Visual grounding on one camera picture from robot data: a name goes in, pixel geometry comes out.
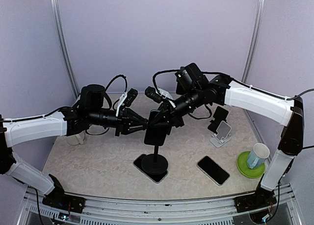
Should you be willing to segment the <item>teal-edged black phone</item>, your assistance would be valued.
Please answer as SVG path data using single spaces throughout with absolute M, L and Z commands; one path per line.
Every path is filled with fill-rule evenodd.
M 151 146 L 162 146 L 165 142 L 166 135 L 169 132 L 169 127 L 151 127 L 150 125 L 146 129 L 144 144 Z

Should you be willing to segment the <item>blue-edged black phone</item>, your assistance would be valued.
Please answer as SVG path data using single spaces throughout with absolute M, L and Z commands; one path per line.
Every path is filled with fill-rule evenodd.
M 177 80 L 176 94 L 184 95 L 185 93 L 186 93 L 185 89 L 181 86 L 180 82 Z

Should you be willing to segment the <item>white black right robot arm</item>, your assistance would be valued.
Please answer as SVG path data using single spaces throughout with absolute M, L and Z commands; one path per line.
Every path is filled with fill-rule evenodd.
M 260 180 L 260 189 L 251 196 L 255 207 L 262 207 L 270 199 L 291 161 L 302 151 L 304 140 L 303 100 L 279 96 L 244 84 L 231 76 L 201 71 L 195 63 L 173 70 L 177 86 L 177 99 L 160 91 L 155 84 L 145 95 L 159 103 L 159 113 L 150 121 L 150 127 L 181 127 L 183 116 L 205 104 L 227 105 L 242 108 L 272 119 L 282 125 L 283 131 L 275 155 Z

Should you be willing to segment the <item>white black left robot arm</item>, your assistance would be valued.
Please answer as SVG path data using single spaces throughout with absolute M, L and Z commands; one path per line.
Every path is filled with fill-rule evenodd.
M 92 125 L 115 129 L 115 136 L 145 130 L 147 119 L 130 109 L 137 91 L 130 89 L 120 99 L 117 109 L 104 108 L 104 100 L 111 105 L 105 87 L 98 84 L 84 86 L 73 107 L 61 107 L 50 114 L 23 119 L 0 120 L 0 173 L 25 183 L 63 208 L 69 198 L 58 179 L 45 174 L 22 160 L 12 148 L 20 143 L 57 136 L 80 134 Z

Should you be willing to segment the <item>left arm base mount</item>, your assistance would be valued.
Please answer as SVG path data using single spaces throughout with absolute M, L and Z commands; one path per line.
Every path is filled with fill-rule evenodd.
M 85 206 L 85 198 L 68 194 L 53 194 L 44 196 L 42 203 L 53 208 L 81 214 Z

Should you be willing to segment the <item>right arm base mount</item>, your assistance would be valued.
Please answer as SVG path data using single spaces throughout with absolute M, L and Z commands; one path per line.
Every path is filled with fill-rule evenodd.
M 234 198 L 237 213 L 247 212 L 276 204 L 274 194 L 249 194 Z

